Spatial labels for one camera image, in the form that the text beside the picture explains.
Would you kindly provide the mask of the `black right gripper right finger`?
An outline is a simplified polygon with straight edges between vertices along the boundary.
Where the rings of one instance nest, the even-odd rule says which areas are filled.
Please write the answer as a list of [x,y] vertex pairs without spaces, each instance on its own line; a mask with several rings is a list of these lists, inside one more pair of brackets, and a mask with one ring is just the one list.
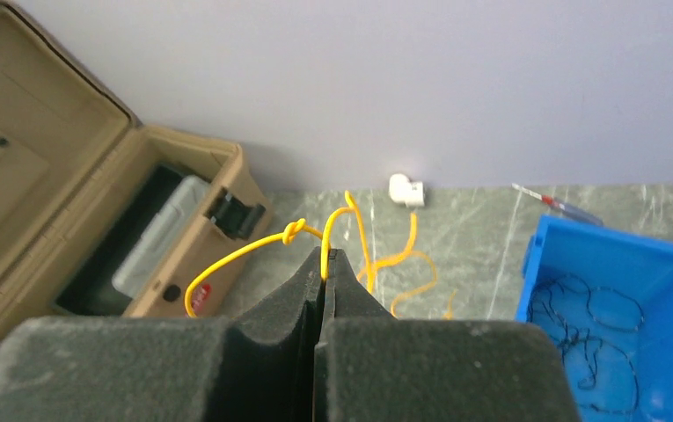
[[536,325],[398,319],[328,255],[314,352],[317,421],[577,421],[559,354]]

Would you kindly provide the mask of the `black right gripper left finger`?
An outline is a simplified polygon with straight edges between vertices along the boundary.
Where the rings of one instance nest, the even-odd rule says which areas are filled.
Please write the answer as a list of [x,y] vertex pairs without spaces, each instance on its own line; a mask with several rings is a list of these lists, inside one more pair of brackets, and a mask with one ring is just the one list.
[[319,266],[235,319],[27,320],[0,345],[0,421],[308,421]]

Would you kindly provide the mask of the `white pipe elbow fitting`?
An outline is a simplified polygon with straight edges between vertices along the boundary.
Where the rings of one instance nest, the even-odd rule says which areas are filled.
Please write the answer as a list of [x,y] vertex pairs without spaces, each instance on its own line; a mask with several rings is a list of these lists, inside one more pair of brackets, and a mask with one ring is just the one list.
[[405,207],[424,207],[426,190],[421,181],[411,180],[403,173],[394,173],[389,177],[388,194],[391,200]]

